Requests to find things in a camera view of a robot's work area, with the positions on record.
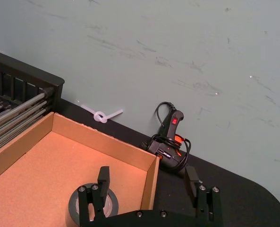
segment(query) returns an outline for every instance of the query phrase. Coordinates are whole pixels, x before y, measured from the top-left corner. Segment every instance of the black plastic frame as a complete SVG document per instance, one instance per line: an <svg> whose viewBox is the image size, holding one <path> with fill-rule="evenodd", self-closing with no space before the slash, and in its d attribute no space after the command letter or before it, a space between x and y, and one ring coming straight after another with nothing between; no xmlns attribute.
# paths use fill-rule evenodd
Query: black plastic frame
<svg viewBox="0 0 280 227"><path fill-rule="evenodd" d="M27 83L34 85L38 92L39 88L53 87L54 95L52 97L52 110L55 111L57 109L57 105L61 99L64 79L2 53L0 53L0 72L1 74L8 74L13 78L22 80L23 93L26 92L25 87L27 86ZM5 96L2 92L0 92L0 97L9 101L14 101L11 97Z"/></svg>

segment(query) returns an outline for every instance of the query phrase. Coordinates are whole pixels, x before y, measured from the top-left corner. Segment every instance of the black power cord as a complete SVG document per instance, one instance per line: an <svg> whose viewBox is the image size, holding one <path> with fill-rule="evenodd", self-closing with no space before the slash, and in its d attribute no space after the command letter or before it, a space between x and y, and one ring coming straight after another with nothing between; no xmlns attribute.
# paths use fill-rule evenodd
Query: black power cord
<svg viewBox="0 0 280 227"><path fill-rule="evenodd" d="M165 126L164 126L164 124L163 124L163 122L161 121L160 116L159 116L159 108L160 108L160 106L163 105L163 104L168 105L168 107L170 108L170 111L175 111L176 108L175 108L175 106L174 106L172 103L170 103L170 102L162 102L162 103L160 103L160 104L157 106L157 108L156 108L157 117L158 117L158 119L159 119L159 121L160 121L162 127L165 128ZM167 172L175 172L175 173L176 173L176 172L179 172L179 171L182 170L182 169L185 167L185 165L187 164L188 157L189 157L189 152L190 152L190 149L191 149L191 142L190 142L190 140L188 140L188 139L186 139L186 138L183 138L183 137L181 137L181 136L179 136L179 137L183 140L183 142L184 142L184 144L185 144L185 146L186 146L186 154L183 156L182 160L181 160L176 166L171 167L171 168L166 168L166 169L163 168L163 169L164 169L165 171L167 171ZM159 142L159 143L164 143L164 144L166 144L166 145L168 145L168 146L170 146L170 147L172 147L172 148L174 148L174 149L177 149L178 151L180 151L180 147L181 147L181 145L182 145L182 143L180 143L180 142L178 142L178 141L176 141L176 140L173 140L172 138L165 137L165 136L161 136L160 134L155 134L155 135L153 135L153 136L152 136L152 139L155 140L155 141L157 141L157 142Z"/></svg>

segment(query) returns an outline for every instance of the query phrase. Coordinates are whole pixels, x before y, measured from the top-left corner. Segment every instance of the white zip tie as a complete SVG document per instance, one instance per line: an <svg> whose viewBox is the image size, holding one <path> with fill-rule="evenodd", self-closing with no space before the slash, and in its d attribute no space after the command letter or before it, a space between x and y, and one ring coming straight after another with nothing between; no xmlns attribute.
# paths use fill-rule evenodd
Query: white zip tie
<svg viewBox="0 0 280 227"><path fill-rule="evenodd" d="M105 113L103 113L101 111L97 111L96 112L95 110L92 110L91 108L89 108L86 105L81 105L81 107L83 109L87 110L88 112L91 112L93 114L93 118L94 118L95 121L102 122L102 123L106 123L108 119L123 113L123 110L120 109L120 110L118 110L118 111L116 111L116 112L106 116Z"/></svg>

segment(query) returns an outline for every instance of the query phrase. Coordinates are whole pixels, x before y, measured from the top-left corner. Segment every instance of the black metal rack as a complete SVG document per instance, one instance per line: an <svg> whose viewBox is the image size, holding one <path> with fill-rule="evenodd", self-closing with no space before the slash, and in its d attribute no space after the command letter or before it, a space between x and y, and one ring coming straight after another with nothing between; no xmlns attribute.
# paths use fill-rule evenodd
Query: black metal rack
<svg viewBox="0 0 280 227"><path fill-rule="evenodd" d="M0 98L13 106L54 88L52 110L61 98L64 79L0 53Z"/></svg>

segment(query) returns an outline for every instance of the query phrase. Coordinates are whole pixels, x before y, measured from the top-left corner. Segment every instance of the light blue wall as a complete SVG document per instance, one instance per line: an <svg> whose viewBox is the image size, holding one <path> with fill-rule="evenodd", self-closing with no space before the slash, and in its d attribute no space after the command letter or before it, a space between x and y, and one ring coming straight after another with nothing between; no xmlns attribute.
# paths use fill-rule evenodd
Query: light blue wall
<svg viewBox="0 0 280 227"><path fill-rule="evenodd" d="M192 154L280 201L280 0L0 0L0 51L147 135L171 101Z"/></svg>

